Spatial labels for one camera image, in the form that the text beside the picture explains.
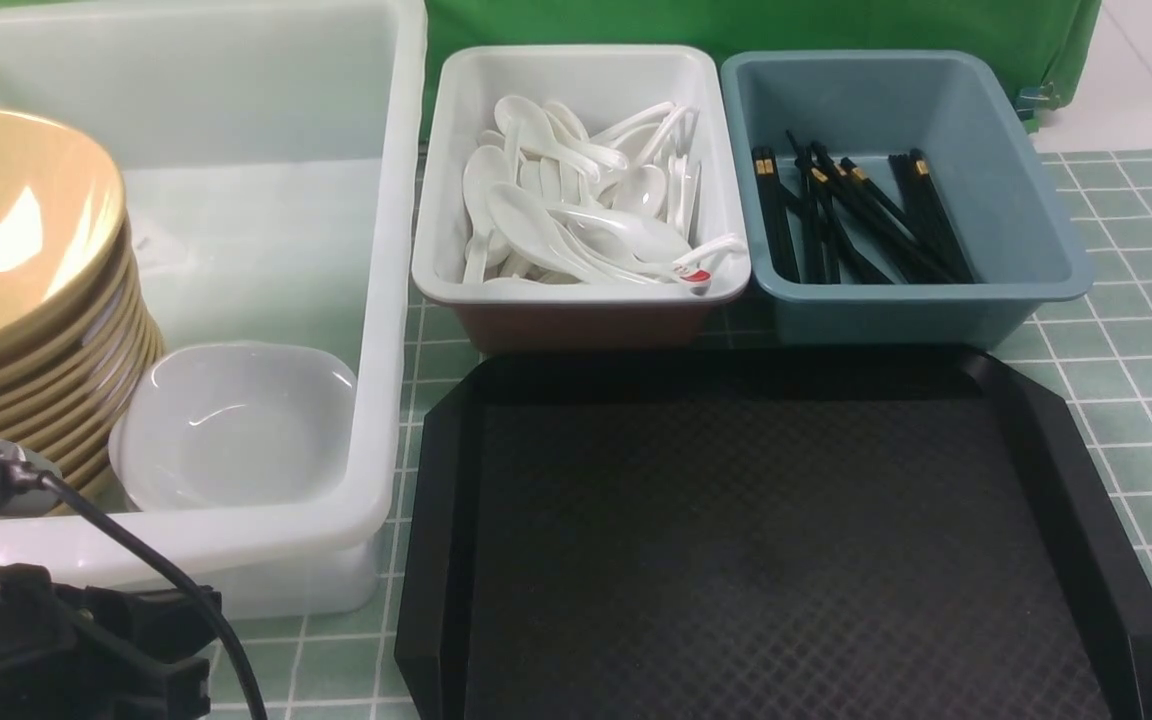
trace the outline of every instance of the white floor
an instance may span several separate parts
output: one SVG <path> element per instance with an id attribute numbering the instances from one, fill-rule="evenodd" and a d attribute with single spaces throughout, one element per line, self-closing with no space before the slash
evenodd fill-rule
<path id="1" fill-rule="evenodd" d="M 1043 152 L 1152 149 L 1152 0 L 1105 0 L 1074 101 L 1043 119 Z"/>

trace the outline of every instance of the white spoon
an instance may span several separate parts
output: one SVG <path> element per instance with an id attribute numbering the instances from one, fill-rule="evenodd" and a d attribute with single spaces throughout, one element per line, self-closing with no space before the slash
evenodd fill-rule
<path id="1" fill-rule="evenodd" d="M 461 279 L 467 285 L 483 282 L 483 274 L 488 266 L 490 241 L 495 225 L 486 209 L 485 192 L 486 188 L 498 182 L 513 182 L 503 150 L 494 145 L 475 150 L 465 164 L 465 174 L 461 176 L 465 210 L 470 214 L 472 228 L 470 241 L 465 244 L 465 274 Z"/>
<path id="2" fill-rule="evenodd" d="M 599 272 L 602 272 L 608 278 L 636 285 L 658 285 L 658 281 L 654 281 L 652 278 L 635 273 L 631 270 L 622 268 L 621 265 L 613 263 L 612 259 L 604 258 L 604 256 L 599 255 L 599 252 L 592 247 L 581 242 L 579 238 L 577 238 L 570 229 L 563 227 L 562 223 L 558 223 L 558 234 L 563 238 L 563 242 L 567 243 L 568 249 L 578 255 L 582 260 L 593 265 L 596 270 L 599 270 Z"/>
<path id="3" fill-rule="evenodd" d="M 509 182 L 518 181 L 518 162 L 524 161 L 524 156 L 522 156 L 522 149 L 518 143 L 522 142 L 521 128 L 507 128 L 507 132 L 503 134 L 503 159 L 509 161 Z"/>
<path id="4" fill-rule="evenodd" d="M 598 196 L 594 195 L 594 188 L 589 184 L 589 177 L 576 173 L 576 187 L 579 188 L 579 204 L 598 209 Z"/>
<path id="5" fill-rule="evenodd" d="M 682 218 L 677 225 L 682 238 L 691 242 L 691 220 L 696 214 L 696 191 L 700 187 L 700 164 L 684 158 L 684 172 L 682 172 Z"/>
<path id="6" fill-rule="evenodd" d="M 673 128 L 657 147 L 655 154 L 649 158 L 649 162 L 665 165 L 668 158 L 687 154 L 687 150 L 691 146 L 690 138 L 695 132 L 695 123 L 689 123 L 687 120 L 692 118 L 696 118 L 696 108 L 687 109 L 675 120 Z"/>
<path id="7" fill-rule="evenodd" d="M 682 122 L 682 119 L 687 118 L 687 113 L 690 113 L 690 111 L 691 108 L 687 108 L 685 106 L 669 109 L 669 114 L 664 120 L 660 120 L 660 124 L 652 132 L 652 137 L 647 138 L 646 143 L 641 147 L 639 153 L 630 160 L 630 167 L 637 168 L 639 165 L 654 160 L 660 147 L 672 137 L 679 123 Z"/>
<path id="8" fill-rule="evenodd" d="M 553 272 L 553 270 L 550 270 L 548 273 L 540 274 L 540 276 L 536 279 L 536 282 L 540 285 L 578 285 L 579 280 L 573 278 L 571 275 L 556 273 Z"/>
<path id="9" fill-rule="evenodd" d="M 562 179 L 558 173 L 558 160 L 553 158 L 540 159 L 540 196 L 545 200 L 563 200 Z"/>
<path id="10" fill-rule="evenodd" d="M 669 158 L 667 162 L 668 185 L 666 188 L 666 200 L 664 200 L 664 221 L 673 229 L 682 234 L 680 218 L 682 218 L 682 181 L 684 181 L 687 160 L 682 158 Z"/>
<path id="11" fill-rule="evenodd" d="M 505 150 L 505 137 L 494 129 L 485 129 L 485 131 L 479 132 L 479 145 L 495 145 Z"/>
<path id="12" fill-rule="evenodd" d="M 721 234 L 721 236 L 715 237 L 708 242 L 700 243 L 691 252 L 685 252 L 684 255 L 677 256 L 673 264 L 675 265 L 699 265 L 703 260 L 713 258 L 717 255 L 727 255 L 732 252 L 733 255 L 744 255 L 749 252 L 749 244 L 736 233 Z"/>
<path id="13" fill-rule="evenodd" d="M 621 179 L 612 195 L 612 210 L 655 218 L 666 199 L 668 179 L 654 165 L 631 169 Z"/>
<path id="14" fill-rule="evenodd" d="M 654 218 L 622 213 L 620 210 L 585 209 L 562 202 L 545 202 L 543 207 L 552 215 L 576 223 L 573 230 L 577 234 L 581 228 L 596 228 L 613 234 L 626 243 L 637 259 L 645 263 L 672 263 L 677 256 L 691 251 L 691 247 L 675 229 Z M 607 255 L 598 247 L 594 250 Z"/>
<path id="15" fill-rule="evenodd" d="M 586 202 L 586 205 L 591 209 L 611 209 L 612 202 L 616 199 L 616 183 L 607 187 L 596 187 L 594 190 L 598 192 L 596 202 Z"/>
<path id="16" fill-rule="evenodd" d="M 554 270 L 591 285 L 612 281 L 593 265 L 568 249 L 558 223 L 545 211 L 545 204 L 521 187 L 494 183 L 486 192 L 486 206 L 492 222 L 503 234 L 509 247 L 540 268 Z"/>
<path id="17" fill-rule="evenodd" d="M 540 189 L 540 160 L 526 160 L 518 169 L 518 187 L 524 188 L 533 197 L 545 200 Z"/>
<path id="18" fill-rule="evenodd" d="M 511 252 L 508 258 L 503 259 L 503 265 L 500 265 L 500 276 L 522 278 L 526 273 L 530 273 L 531 268 L 532 265 L 530 260 L 524 258 L 522 255 L 517 255 L 517 252 Z"/>
<path id="19" fill-rule="evenodd" d="M 630 156 L 630 158 L 636 158 L 649 144 L 649 141 L 652 141 L 652 136 L 655 135 L 658 127 L 660 127 L 659 123 L 647 123 L 631 128 L 626 135 L 617 136 L 615 141 L 609 141 L 607 146 L 612 150 L 623 152 L 623 154 Z"/>
<path id="20" fill-rule="evenodd" d="M 612 237 L 609 249 L 616 251 L 617 255 L 608 256 L 599 252 L 598 249 L 591 247 L 590 243 L 576 237 L 575 234 L 569 232 L 561 223 L 559 223 L 558 230 L 559 234 L 563 234 L 563 240 L 566 240 L 568 245 L 576 251 L 576 255 L 582 256 L 582 258 L 591 265 L 594 265 L 596 268 L 601 270 L 602 273 L 615 279 L 622 279 L 622 281 L 637 285 L 654 285 L 664 280 L 667 282 L 685 285 L 695 291 L 707 290 L 708 283 L 712 281 L 712 275 L 706 270 L 696 268 L 696 266 L 669 263 L 644 263 L 635 258 L 634 253 L 628 251 L 627 247 L 614 237 Z"/>
<path id="21" fill-rule="evenodd" d="M 601 132 L 594 132 L 594 136 L 590 137 L 589 141 L 607 145 L 608 141 L 614 141 L 614 138 L 626 135 L 626 132 L 631 131 L 637 126 L 657 122 L 660 118 L 666 118 L 673 108 L 675 108 L 675 105 L 666 101 L 650 106 L 647 109 L 637 111 L 637 113 L 621 120 L 621 122 L 613 124 L 613 127 L 604 129 Z"/>
<path id="22" fill-rule="evenodd" d="M 576 141 L 589 142 L 589 131 L 585 129 L 585 123 L 582 123 L 576 113 L 573 113 L 573 109 L 568 108 L 567 105 L 558 100 L 550 100 L 541 105 L 541 109 L 547 111 L 558 122 L 561 122 L 567 128 L 567 131 L 576 137 Z"/>
<path id="23" fill-rule="evenodd" d="M 553 129 L 554 137 L 558 142 L 561 142 L 563 146 L 570 147 L 585 156 L 590 160 L 594 160 L 600 165 L 607 165 L 608 168 L 613 170 L 622 170 L 630 167 L 630 159 L 626 156 L 626 152 L 613 150 L 611 147 L 604 147 L 602 145 L 594 145 L 593 142 L 582 141 L 579 137 L 573 135 L 570 129 L 563 124 L 562 120 L 554 118 L 548 111 L 545 111 L 545 118 L 550 119 L 550 129 Z"/>
<path id="24" fill-rule="evenodd" d="M 508 94 L 498 100 L 495 122 L 497 127 L 502 128 L 502 131 L 506 132 L 507 141 L 509 129 L 515 126 L 513 129 L 518 134 L 518 146 L 526 152 L 568 162 L 573 168 L 591 179 L 599 177 L 598 162 L 558 142 L 558 137 L 554 137 L 554 128 L 550 123 L 550 115 L 525 97 Z"/>
<path id="25" fill-rule="evenodd" d="M 571 165 L 560 162 L 558 165 L 558 195 L 562 202 L 571 205 L 582 205 L 581 181 L 584 176 L 573 169 Z"/>

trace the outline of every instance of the green backdrop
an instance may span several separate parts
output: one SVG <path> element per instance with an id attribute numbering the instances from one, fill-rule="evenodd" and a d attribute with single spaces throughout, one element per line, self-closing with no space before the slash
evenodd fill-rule
<path id="1" fill-rule="evenodd" d="M 40 0 L 0 0 L 0 6 Z M 667 41 L 718 63 L 745 50 L 963 50 L 1009 97 L 1046 86 L 1074 98 L 1101 0 L 427 0 L 425 122 L 444 60 L 463 47 Z"/>

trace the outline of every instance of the black tray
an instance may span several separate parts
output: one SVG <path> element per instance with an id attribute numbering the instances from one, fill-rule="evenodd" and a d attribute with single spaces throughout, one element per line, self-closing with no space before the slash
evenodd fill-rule
<path id="1" fill-rule="evenodd" d="M 422 719 L 1152 719 L 1064 402 L 958 348 L 499 357 L 426 415 Z"/>

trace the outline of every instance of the blue plastic bin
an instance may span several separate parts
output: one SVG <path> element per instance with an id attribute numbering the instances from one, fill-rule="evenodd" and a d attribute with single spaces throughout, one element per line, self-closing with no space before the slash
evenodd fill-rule
<path id="1" fill-rule="evenodd" d="M 988 350 L 1044 302 L 1075 300 L 1091 288 L 1092 264 L 1069 211 L 977 58 L 903 50 L 745 53 L 723 63 L 722 85 L 755 278 L 776 301 L 782 342 L 961 342 Z M 922 149 L 980 282 L 829 286 L 778 275 L 751 149 L 772 146 L 782 182 L 797 192 L 786 129 L 799 142 L 823 142 L 835 160 L 849 156 L 893 199 L 900 192 L 887 156 Z M 890 272 L 858 225 L 847 230 Z M 803 238 L 793 215 L 790 232 L 801 264 Z"/>

